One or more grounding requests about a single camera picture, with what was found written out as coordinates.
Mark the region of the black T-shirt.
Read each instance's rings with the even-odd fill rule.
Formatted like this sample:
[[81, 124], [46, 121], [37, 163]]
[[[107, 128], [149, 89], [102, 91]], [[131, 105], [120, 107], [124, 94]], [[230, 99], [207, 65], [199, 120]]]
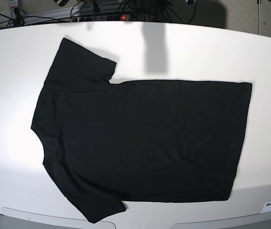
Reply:
[[251, 83], [111, 84], [112, 60], [63, 39], [31, 129], [43, 165], [91, 223], [124, 201], [226, 201], [244, 143]]

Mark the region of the grey power strip red switch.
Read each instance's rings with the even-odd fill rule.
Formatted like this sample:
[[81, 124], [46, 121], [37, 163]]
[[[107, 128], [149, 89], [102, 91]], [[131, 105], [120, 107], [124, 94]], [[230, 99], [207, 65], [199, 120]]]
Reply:
[[130, 20], [130, 15], [100, 15], [100, 16], [88, 16], [88, 17], [75, 17], [73, 22], [83, 22], [83, 21], [128, 21]]

